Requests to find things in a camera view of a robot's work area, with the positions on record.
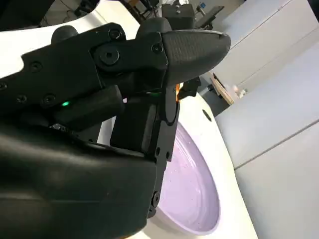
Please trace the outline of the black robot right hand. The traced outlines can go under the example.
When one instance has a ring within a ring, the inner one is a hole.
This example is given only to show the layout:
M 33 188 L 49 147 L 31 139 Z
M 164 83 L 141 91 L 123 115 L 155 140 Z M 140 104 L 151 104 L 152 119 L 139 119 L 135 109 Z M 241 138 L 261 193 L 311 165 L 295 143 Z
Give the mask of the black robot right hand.
M 184 82 L 227 55 L 229 35 L 144 21 L 57 28 L 0 81 L 0 236 L 118 239 L 156 213 Z

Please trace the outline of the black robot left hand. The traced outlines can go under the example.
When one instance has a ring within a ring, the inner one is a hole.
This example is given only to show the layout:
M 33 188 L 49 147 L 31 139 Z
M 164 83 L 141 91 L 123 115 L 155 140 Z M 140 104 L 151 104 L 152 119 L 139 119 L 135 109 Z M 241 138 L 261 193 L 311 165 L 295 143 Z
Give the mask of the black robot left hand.
M 178 99 L 182 100 L 186 97 L 195 97 L 198 87 L 201 86 L 199 77 L 195 77 L 187 82 L 184 82 L 178 93 Z

